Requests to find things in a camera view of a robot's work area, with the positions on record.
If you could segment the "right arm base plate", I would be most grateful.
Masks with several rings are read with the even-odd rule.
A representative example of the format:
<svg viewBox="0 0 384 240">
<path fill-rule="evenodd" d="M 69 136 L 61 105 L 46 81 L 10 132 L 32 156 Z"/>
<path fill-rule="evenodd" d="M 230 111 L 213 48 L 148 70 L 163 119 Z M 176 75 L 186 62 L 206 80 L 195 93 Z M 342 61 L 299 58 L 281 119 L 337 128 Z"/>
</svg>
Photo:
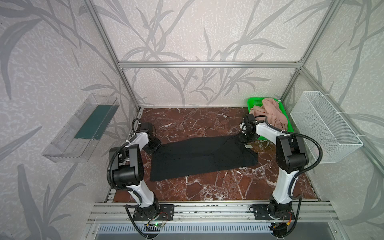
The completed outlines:
<svg viewBox="0 0 384 240">
<path fill-rule="evenodd" d="M 296 216 L 292 208 L 292 204 L 253 204 L 249 208 L 254 214 L 255 220 L 276 220 L 276 221 L 291 221 L 295 220 Z"/>
</svg>

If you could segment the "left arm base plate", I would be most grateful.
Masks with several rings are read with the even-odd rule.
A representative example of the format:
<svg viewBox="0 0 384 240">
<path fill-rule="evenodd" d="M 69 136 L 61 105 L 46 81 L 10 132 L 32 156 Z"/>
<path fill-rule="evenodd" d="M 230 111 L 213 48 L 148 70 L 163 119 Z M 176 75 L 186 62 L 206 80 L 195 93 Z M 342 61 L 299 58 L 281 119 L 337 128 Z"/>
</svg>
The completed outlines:
<svg viewBox="0 0 384 240">
<path fill-rule="evenodd" d="M 172 221 L 175 213 L 175 205 L 160 204 L 145 208 L 137 208 L 133 215 L 134 221 L 145 221 L 156 219 L 160 221 Z"/>
</svg>

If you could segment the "black shirt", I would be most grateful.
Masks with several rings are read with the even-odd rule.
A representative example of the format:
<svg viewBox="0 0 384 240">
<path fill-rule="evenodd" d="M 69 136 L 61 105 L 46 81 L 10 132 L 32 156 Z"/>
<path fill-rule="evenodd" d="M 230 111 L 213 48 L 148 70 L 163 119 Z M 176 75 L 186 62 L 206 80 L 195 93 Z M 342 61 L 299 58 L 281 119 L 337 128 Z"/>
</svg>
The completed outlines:
<svg viewBox="0 0 384 240">
<path fill-rule="evenodd" d="M 258 164 L 258 154 L 237 135 L 192 138 L 161 146 L 152 156 L 152 182 Z"/>
</svg>

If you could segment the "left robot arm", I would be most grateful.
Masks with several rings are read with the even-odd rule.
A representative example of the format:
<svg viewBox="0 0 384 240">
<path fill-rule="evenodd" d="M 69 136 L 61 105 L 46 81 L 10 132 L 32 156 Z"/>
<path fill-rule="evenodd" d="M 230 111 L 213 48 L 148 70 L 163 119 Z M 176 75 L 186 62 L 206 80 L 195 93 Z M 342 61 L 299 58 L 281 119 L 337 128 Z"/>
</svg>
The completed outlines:
<svg viewBox="0 0 384 240">
<path fill-rule="evenodd" d="M 141 150 L 150 142 L 148 133 L 139 132 L 133 133 L 121 146 L 111 148 L 107 181 L 112 189 L 128 192 L 136 201 L 135 205 L 127 205 L 126 208 L 135 209 L 138 213 L 157 214 L 160 212 L 159 201 L 144 181 L 141 156 Z"/>
</svg>

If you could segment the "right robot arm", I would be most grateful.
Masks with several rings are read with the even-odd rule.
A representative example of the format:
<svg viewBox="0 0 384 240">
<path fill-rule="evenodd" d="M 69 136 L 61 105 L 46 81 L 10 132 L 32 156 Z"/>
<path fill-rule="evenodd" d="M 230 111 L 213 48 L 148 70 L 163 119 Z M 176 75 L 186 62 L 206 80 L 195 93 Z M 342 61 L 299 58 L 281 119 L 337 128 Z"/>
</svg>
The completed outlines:
<svg viewBox="0 0 384 240">
<path fill-rule="evenodd" d="M 269 203 L 269 211 L 271 213 L 287 211 L 292 206 L 293 188 L 298 178 L 296 174 L 303 170 L 309 162 L 304 138 L 277 129 L 267 123 L 245 123 L 243 121 L 240 128 L 242 142 L 250 143 L 259 136 L 263 136 L 276 145 L 279 175 Z"/>
</svg>

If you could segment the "pink garment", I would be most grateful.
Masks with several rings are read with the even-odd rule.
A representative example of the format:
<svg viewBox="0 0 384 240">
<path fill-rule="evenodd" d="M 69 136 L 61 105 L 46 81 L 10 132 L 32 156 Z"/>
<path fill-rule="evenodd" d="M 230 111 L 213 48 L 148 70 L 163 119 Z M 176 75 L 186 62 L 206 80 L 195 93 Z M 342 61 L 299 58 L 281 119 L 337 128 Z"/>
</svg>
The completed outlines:
<svg viewBox="0 0 384 240">
<path fill-rule="evenodd" d="M 287 117 L 280 110 L 279 103 L 271 98 L 262 100 L 262 105 L 251 104 L 250 113 L 255 116 L 257 121 L 265 121 L 273 127 L 280 130 L 287 130 L 288 120 Z"/>
</svg>

